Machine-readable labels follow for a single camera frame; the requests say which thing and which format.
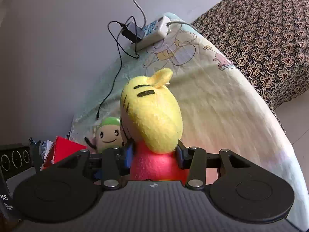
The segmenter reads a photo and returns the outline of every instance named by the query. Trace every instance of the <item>cartoon print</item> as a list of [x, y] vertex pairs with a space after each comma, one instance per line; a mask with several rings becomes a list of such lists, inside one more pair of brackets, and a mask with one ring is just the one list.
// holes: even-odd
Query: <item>cartoon print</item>
[[[204, 50], [211, 50], [211, 51], [215, 52], [214, 50], [211, 49], [210, 45], [204, 46]], [[223, 56], [223, 55], [221, 55], [217, 52], [215, 52], [214, 56], [215, 56], [214, 61], [219, 61], [218, 68], [220, 70], [225, 70], [226, 68], [227, 69], [236, 69], [234, 64], [230, 60], [228, 60], [225, 56]]]
[[147, 47], [150, 55], [149, 59], [143, 65], [146, 69], [145, 75], [150, 76], [162, 68], [171, 68], [178, 71], [177, 66], [189, 62], [196, 52], [196, 47], [192, 42], [197, 36], [188, 31], [172, 31], [165, 39]]

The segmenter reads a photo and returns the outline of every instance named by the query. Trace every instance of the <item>floor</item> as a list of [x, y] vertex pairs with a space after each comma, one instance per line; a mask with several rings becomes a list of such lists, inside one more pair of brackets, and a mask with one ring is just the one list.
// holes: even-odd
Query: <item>floor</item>
[[280, 105], [276, 114], [293, 145], [309, 190], [309, 90]]

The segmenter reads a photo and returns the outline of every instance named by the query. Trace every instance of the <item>plush toy head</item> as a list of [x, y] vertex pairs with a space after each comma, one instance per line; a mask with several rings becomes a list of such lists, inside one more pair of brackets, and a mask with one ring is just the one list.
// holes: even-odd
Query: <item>plush toy head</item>
[[172, 152], [182, 136], [179, 105], [166, 88], [171, 69], [161, 69], [151, 77], [131, 79], [121, 94], [121, 135], [124, 142], [144, 141], [154, 153]]
[[99, 153], [106, 148], [123, 146], [120, 119], [115, 117], [104, 119], [96, 131], [95, 143]]

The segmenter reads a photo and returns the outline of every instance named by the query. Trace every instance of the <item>red box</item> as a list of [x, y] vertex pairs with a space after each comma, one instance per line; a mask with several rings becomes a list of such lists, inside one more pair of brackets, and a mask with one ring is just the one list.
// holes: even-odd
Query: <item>red box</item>
[[87, 149], [86, 146], [70, 141], [63, 137], [56, 137], [52, 148], [50, 149], [48, 156], [43, 164], [42, 169], [50, 167], [52, 164], [56, 164], [62, 159], [70, 156], [73, 153], [81, 149]]

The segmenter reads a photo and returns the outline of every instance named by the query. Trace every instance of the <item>plush toy ear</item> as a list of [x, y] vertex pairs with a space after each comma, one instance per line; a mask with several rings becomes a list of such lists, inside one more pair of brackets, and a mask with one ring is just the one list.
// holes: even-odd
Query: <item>plush toy ear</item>
[[155, 74], [153, 74], [150, 78], [147, 79], [149, 85], [154, 88], [159, 88], [168, 83], [168, 81], [172, 78], [173, 71], [169, 68], [164, 68], [158, 70]]

